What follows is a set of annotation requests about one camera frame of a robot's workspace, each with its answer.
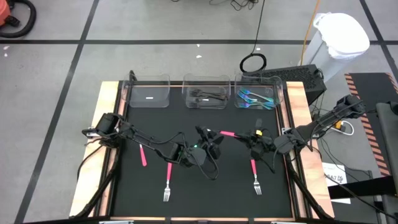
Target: white cable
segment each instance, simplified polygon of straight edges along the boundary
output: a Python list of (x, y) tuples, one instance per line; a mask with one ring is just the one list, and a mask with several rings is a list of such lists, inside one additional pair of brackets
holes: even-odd
[(345, 135), (347, 135), (347, 136), (352, 136), (352, 135), (354, 134), (354, 127), (353, 127), (353, 125), (352, 125), (350, 122), (348, 122), (348, 121), (342, 121), (342, 122), (341, 122), (341, 125), (343, 125), (343, 124), (345, 124), (345, 123), (351, 126), (351, 130), (353, 130), (351, 133), (345, 133), (345, 132), (340, 131), (339, 129), (336, 129), (336, 128), (330, 128), (330, 129), (332, 129), (332, 130), (334, 130), (334, 131), (337, 131), (337, 132), (339, 132), (339, 133), (341, 133), (341, 134), (345, 134)]

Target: yellow connector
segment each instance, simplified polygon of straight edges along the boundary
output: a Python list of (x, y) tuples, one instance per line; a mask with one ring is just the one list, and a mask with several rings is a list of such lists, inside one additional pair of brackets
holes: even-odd
[(336, 124), (335, 124), (335, 127), (336, 127), (336, 129), (341, 129), (341, 121), (338, 121)]

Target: pink-handled fork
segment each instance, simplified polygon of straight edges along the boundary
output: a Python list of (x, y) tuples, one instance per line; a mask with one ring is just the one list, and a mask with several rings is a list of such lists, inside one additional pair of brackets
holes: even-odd
[(251, 162), (251, 169), (253, 170), (254, 174), (254, 190), (256, 191), (257, 195), (261, 195), (260, 183), (257, 180), (256, 162), (254, 159), (251, 159), (250, 162)]
[(168, 162), (167, 163), (167, 181), (166, 181), (166, 188), (164, 189), (164, 194), (163, 194), (163, 201), (168, 202), (170, 198), (170, 177), (172, 175), (172, 163)]

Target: black coiled cable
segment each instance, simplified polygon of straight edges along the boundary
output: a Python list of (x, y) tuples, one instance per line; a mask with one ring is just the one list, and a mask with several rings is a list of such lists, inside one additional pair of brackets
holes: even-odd
[(30, 9), (30, 16), (29, 16), (29, 20), (26, 23), (26, 26), (24, 28), (22, 28), (20, 31), (14, 32), (14, 33), (5, 33), (5, 32), (1, 32), (0, 31), (0, 37), (4, 37), (4, 38), (18, 38), (18, 37), (22, 37), (26, 34), (28, 34), (36, 21), (36, 8), (35, 6), (28, 0), (10, 0), (9, 4), (13, 4), (13, 3), (23, 3), (25, 5), (27, 5), (27, 7), (29, 7)]

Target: gray floor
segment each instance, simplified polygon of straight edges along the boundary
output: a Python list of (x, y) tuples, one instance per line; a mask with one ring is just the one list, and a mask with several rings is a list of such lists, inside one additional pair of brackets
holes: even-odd
[[(16, 44), (0, 39), (0, 222), (14, 223), (67, 75), (73, 77), (51, 139), (25, 222), (67, 218), (76, 185), (76, 170), (86, 142), (80, 131), (91, 124), (103, 80), (120, 80), (130, 69), (138, 75), (168, 73), (181, 80), (187, 73), (237, 75), (251, 44), (201, 44), (200, 40), (252, 40), (261, 5), (235, 11), (229, 2), (211, 6), (206, 0), (99, 0), (87, 40), (198, 40), (190, 44), (137, 42), (78, 44), (93, 3), (98, 0), (32, 0), (38, 16), (32, 32)], [(261, 40), (303, 40), (316, 0), (266, 0)], [(398, 2), (366, 0), (384, 40), (398, 40)], [(15, 15), (27, 12), (15, 8)], [(378, 40), (359, 0), (324, 0), (319, 12), (344, 12)], [(294, 66), (300, 44), (258, 45), (267, 68)], [(387, 50), (398, 60), (398, 46)], [(72, 60), (77, 62), (71, 69)], [(258, 61), (249, 61), (253, 70)], [(393, 72), (380, 42), (330, 80), (322, 107), (330, 109), (349, 93), (346, 72)], [(325, 137), (342, 162), (380, 176), (359, 121), (355, 135)]]

